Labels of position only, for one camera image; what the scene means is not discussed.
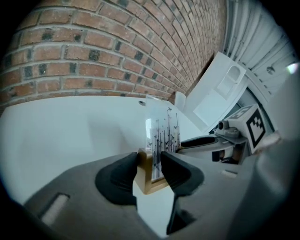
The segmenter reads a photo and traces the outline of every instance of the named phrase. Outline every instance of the white door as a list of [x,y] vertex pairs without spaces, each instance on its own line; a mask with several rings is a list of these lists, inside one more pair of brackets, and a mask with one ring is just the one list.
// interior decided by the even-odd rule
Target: white door
[[183,113],[206,135],[237,103],[248,85],[246,70],[218,52],[186,99]]

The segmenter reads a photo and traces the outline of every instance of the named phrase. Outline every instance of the ceiling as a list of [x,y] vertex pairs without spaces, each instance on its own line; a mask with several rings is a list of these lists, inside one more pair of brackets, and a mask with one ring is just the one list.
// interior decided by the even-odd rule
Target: ceiling
[[227,24],[223,53],[241,64],[263,102],[282,86],[287,66],[299,59],[284,30],[255,0],[227,0]]

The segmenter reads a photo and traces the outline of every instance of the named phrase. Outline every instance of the brick wall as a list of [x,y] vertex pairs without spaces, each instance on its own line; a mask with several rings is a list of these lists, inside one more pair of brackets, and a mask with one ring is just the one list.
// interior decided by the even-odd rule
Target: brick wall
[[75,95],[168,99],[219,50],[225,0],[46,0],[14,34],[0,104]]

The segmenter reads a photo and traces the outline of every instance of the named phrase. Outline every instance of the table surface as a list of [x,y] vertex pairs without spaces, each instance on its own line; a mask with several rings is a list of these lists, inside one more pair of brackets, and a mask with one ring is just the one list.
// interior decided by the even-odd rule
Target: table surface
[[[58,97],[6,108],[0,118],[0,171],[8,193],[24,204],[73,166],[144,148],[146,107],[139,101],[148,100]],[[178,114],[182,141],[202,135],[165,103]]]

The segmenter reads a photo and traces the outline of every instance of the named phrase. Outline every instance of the white table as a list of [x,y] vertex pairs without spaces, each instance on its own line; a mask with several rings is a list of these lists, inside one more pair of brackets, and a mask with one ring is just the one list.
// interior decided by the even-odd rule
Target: white table
[[[24,204],[68,168],[144,148],[146,107],[139,101],[145,99],[77,96],[6,108],[0,118],[0,171],[8,193]],[[183,113],[171,103],[166,104],[178,114],[182,141],[202,135]],[[168,196],[161,196],[162,201],[172,202],[171,189],[164,191]],[[145,205],[145,201],[150,203],[164,194],[162,191],[144,196],[134,184],[134,195],[138,197],[139,213],[145,219],[151,210],[141,208],[140,201]]]

